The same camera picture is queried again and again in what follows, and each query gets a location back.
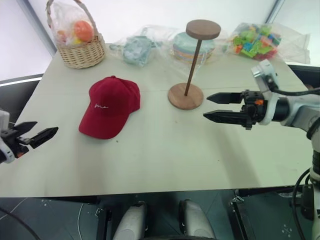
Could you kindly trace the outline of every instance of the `green toy block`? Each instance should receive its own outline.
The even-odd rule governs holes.
[[[244,49],[241,50],[241,53],[243,53],[244,55],[248,56],[249,58],[253,58],[256,55],[253,52],[249,52],[249,51],[246,51]]]
[[[258,50],[252,48],[252,49],[249,51],[249,53],[251,54],[252,57],[254,57],[255,55],[257,55]]]
[[[262,35],[268,36],[270,34],[270,32],[271,32],[271,26],[262,26],[260,28],[260,33]]]
[[[256,32],[255,31],[248,31],[248,34],[245,37],[245,39],[250,43],[252,43],[255,38],[256,38]]]
[[[249,31],[242,31],[242,32],[240,32],[240,37],[242,39],[245,39],[247,37],[248,33],[249,33]]]
[[[266,54],[268,52],[270,52],[273,49],[272,46],[265,46],[265,47],[260,47],[258,50],[259,54]]]
[[[241,39],[241,37],[236,36],[236,37],[233,39],[233,45],[241,45],[241,44],[242,44],[242,39]]]
[[[261,48],[261,46],[262,46],[262,42],[256,41],[256,42],[253,44],[252,49],[258,51],[258,50]]]

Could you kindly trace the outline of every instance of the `plastic bag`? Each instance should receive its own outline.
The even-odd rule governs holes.
[[[136,43],[137,40],[141,41],[142,39],[147,40],[150,44]],[[215,39],[202,41],[195,70],[206,61],[211,60],[212,62],[222,55],[223,51],[220,46],[225,45],[226,40],[218,41],[218,43],[219,47],[217,47]],[[153,56],[156,56],[166,68],[172,68],[174,71],[188,76],[196,45],[197,40],[188,36],[182,29],[147,25],[133,36],[111,44],[109,48],[111,55],[141,67],[152,61]]]
[[[90,42],[95,34],[89,17],[81,8],[59,1],[53,3],[50,27],[55,42],[64,46]]]
[[[309,35],[277,23],[241,23],[230,37],[228,50],[259,61],[278,57],[284,61],[308,64],[309,39]]]

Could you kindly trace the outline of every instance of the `white tabletop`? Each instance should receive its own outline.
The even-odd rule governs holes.
[[[284,90],[305,87],[281,61],[272,61]],[[256,61],[234,55],[203,66],[194,84],[205,97],[216,92],[257,90]],[[78,132],[90,86],[116,75],[140,87],[141,109],[113,139]],[[299,129],[273,122],[251,131],[209,121],[203,113],[240,104],[208,100],[197,109],[173,107],[170,87],[186,79],[159,60],[139,68],[107,57],[88,69],[70,69],[57,54],[18,122],[38,121],[27,136],[59,127],[50,141],[0,166],[0,197],[58,197],[165,191],[262,188],[293,185],[311,161],[311,143]]]

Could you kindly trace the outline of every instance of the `orange part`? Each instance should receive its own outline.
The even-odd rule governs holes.
[[[255,100],[254,104],[255,104],[255,105],[263,105],[264,102],[265,102],[265,101],[264,101],[263,99],[257,99],[257,100]]]
[[[83,42],[89,42],[94,37],[94,30],[86,21],[80,20],[75,22],[73,29],[76,37]]]
[[[266,36],[262,36],[262,37],[260,38],[260,41],[261,41],[261,43],[262,43],[262,47],[263,47],[263,48],[264,48],[264,47],[267,47],[267,46],[269,46],[269,45],[272,44],[272,41],[271,41],[269,38],[267,38]]]
[[[242,45],[237,45],[237,46],[234,48],[234,51],[235,51],[236,54],[238,54],[238,53],[240,53],[241,49],[242,49]]]
[[[18,158],[20,158],[24,153],[23,152],[18,152],[16,155]]]

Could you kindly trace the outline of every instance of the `floor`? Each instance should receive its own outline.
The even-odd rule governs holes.
[[[208,190],[189,192],[164,192],[112,195],[101,197],[100,206],[112,210],[112,221],[108,233],[113,236],[122,215],[128,207],[138,201],[148,203],[148,236],[181,235],[178,223],[180,200],[191,199],[206,213],[217,239],[235,240],[228,218],[231,208],[228,202],[233,198],[232,190]],[[265,193],[244,198],[246,216],[257,240],[298,240],[290,198],[277,193]],[[0,198],[0,206],[13,211],[25,221],[42,240],[80,240],[77,219],[82,203],[40,198]],[[96,239],[98,218],[97,206],[84,204],[79,218],[79,229],[83,240]],[[32,240],[14,219],[0,215],[1,240]],[[300,218],[306,239],[311,239],[312,223]]]

